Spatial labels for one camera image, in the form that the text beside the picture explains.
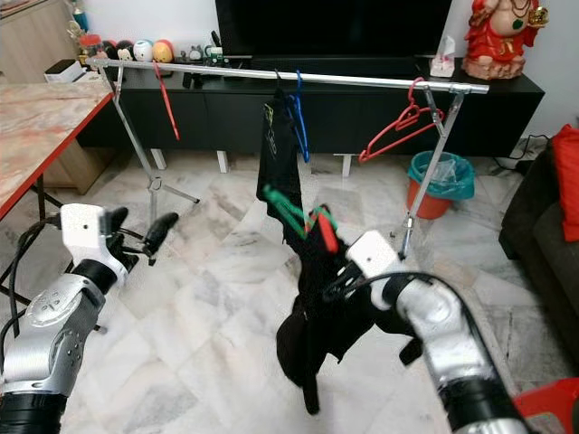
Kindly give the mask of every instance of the trash bin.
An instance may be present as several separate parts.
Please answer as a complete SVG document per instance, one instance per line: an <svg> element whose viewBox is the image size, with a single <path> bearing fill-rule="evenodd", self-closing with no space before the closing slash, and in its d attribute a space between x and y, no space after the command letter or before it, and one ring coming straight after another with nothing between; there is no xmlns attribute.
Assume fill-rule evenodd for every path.
<svg viewBox="0 0 579 434"><path fill-rule="evenodd" d="M431 159L432 151L421 152L414 156L410 164L408 169L410 187L406 200L409 210L413 206L414 197L418 194ZM474 168L468 160L443 152L417 212L418 217L437 219L449 209L453 202L470 199L474 196L474 177Z"/></svg>

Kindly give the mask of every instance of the tv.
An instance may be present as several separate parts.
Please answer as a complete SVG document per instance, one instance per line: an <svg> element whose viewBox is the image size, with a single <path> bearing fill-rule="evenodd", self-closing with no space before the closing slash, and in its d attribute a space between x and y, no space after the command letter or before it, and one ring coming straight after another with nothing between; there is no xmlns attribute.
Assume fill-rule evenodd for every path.
<svg viewBox="0 0 579 434"><path fill-rule="evenodd" d="M451 0L216 0L226 56L434 54Z"/></svg>

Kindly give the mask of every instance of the red cushion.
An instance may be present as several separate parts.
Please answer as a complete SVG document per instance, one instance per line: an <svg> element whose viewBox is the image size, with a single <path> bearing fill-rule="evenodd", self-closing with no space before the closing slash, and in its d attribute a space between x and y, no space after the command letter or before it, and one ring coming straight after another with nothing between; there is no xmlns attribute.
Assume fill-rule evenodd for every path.
<svg viewBox="0 0 579 434"><path fill-rule="evenodd" d="M565 125L553 137L566 241L579 241L579 129Z"/></svg>

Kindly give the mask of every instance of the white wall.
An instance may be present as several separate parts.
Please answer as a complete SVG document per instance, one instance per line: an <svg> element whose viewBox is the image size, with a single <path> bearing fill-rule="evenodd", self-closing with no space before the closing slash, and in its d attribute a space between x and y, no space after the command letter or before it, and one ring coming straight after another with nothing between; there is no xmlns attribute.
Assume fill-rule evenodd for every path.
<svg viewBox="0 0 579 434"><path fill-rule="evenodd" d="M453 0L445 27L466 51L470 0ZM551 23L527 49L525 73L546 92L525 134L554 134L579 117L579 0L541 0ZM214 0L84 0L89 26L104 39L166 38L176 51L190 42L210 42L218 29Z"/></svg>
<svg viewBox="0 0 579 434"><path fill-rule="evenodd" d="M457 42L457 52L466 52L470 0L453 0L444 32ZM541 0L549 9L550 23L526 48L525 74L539 85L545 96L529 122L525 135L553 135L561 127L579 122L579 1Z"/></svg>
<svg viewBox="0 0 579 434"><path fill-rule="evenodd" d="M219 30L214 0L84 0L89 28L103 39L168 39L179 52Z"/></svg>

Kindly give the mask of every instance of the sofa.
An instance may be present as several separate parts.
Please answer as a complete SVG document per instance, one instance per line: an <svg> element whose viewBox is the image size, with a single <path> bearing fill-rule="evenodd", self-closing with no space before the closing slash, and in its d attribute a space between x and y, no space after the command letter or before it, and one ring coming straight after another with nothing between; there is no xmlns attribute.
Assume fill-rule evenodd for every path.
<svg viewBox="0 0 579 434"><path fill-rule="evenodd" d="M579 242L564 240L551 146L530 166L502 222L499 242L519 259L579 365Z"/></svg>

